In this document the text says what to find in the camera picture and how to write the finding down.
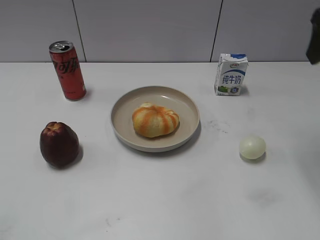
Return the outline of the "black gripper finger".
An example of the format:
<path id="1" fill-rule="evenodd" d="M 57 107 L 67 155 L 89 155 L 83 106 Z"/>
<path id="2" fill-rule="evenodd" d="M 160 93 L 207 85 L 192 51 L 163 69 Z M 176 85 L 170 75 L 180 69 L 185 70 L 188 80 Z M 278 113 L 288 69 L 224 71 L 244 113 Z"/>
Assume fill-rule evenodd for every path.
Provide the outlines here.
<path id="1" fill-rule="evenodd" d="M 317 8 L 310 19 L 311 37 L 306 50 L 306 57 L 311 65 L 320 63 L 320 8 Z"/>

